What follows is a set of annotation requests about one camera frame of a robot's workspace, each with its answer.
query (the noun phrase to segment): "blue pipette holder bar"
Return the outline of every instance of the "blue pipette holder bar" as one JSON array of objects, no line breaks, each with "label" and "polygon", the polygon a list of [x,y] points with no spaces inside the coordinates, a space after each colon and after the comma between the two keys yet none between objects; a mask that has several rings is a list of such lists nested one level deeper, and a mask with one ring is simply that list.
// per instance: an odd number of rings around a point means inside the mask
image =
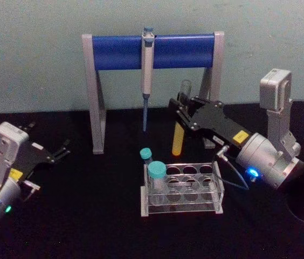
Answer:
[{"label": "blue pipette holder bar", "polygon": [[[82,35],[93,153],[103,154],[106,110],[100,70],[141,69],[141,36]],[[224,33],[156,35],[154,69],[204,67],[201,98],[219,99]]]}]

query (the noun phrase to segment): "pipette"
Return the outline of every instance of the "pipette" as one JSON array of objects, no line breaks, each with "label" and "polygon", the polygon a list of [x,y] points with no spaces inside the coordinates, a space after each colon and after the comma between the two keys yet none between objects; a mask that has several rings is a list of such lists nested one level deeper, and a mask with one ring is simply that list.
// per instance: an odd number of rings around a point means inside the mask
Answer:
[{"label": "pipette", "polygon": [[153,28],[145,27],[141,35],[141,91],[143,97],[143,131],[147,128],[148,98],[151,94],[154,35]]}]

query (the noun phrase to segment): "black table surface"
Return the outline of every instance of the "black table surface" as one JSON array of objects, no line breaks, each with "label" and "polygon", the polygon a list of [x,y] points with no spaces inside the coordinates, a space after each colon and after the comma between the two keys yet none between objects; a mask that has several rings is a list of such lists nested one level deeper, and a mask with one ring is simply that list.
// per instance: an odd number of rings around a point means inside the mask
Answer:
[{"label": "black table surface", "polygon": [[[252,132],[267,133],[258,104],[227,105],[226,115]],[[304,223],[285,197],[261,181],[243,191],[225,185],[223,214],[140,215],[143,161],[150,147],[165,163],[209,162],[212,150],[186,137],[183,153],[171,155],[175,122],[165,108],[107,112],[105,153],[92,154],[87,111],[0,114],[0,123],[35,121],[30,139],[55,151],[71,139],[72,153],[53,167],[35,170],[41,190],[17,202],[0,222],[0,258],[304,258]],[[302,146],[304,102],[294,102],[291,131]],[[225,168],[224,178],[233,173]]]}]

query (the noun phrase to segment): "wall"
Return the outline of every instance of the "wall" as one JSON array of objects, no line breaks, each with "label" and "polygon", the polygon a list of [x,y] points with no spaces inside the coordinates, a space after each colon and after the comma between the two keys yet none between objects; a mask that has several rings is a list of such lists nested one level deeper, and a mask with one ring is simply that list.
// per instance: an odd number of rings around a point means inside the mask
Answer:
[{"label": "wall", "polygon": [[[304,1],[1,1],[0,113],[87,109],[80,35],[226,34],[221,99],[256,102],[272,68],[293,72],[304,99]],[[158,70],[151,106],[166,106],[202,69]],[[107,108],[141,107],[140,71],[101,72]]]}]

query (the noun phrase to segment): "blue led light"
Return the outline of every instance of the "blue led light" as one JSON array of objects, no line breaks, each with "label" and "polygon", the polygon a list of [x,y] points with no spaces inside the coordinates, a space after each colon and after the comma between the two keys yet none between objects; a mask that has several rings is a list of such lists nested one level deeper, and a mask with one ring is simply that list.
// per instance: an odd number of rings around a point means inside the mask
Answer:
[{"label": "blue led light", "polygon": [[248,168],[248,173],[250,173],[252,176],[258,177],[259,173],[254,168]]}]

